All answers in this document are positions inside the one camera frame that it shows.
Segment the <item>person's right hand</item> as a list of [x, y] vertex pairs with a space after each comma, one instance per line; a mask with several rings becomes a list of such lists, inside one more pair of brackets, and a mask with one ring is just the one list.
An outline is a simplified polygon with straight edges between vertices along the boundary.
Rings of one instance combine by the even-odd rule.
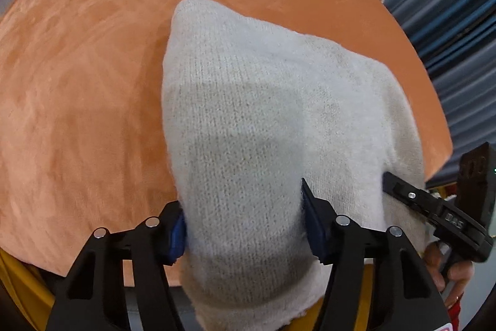
[[460, 261], [448, 266], [447, 258], [442, 254], [438, 243], [430, 243], [423, 255], [423, 261], [439, 293], [445, 292], [452, 283], [451, 290], [443, 298], [445, 306], [451, 308], [459, 302], [465, 289], [474, 276], [472, 261]]

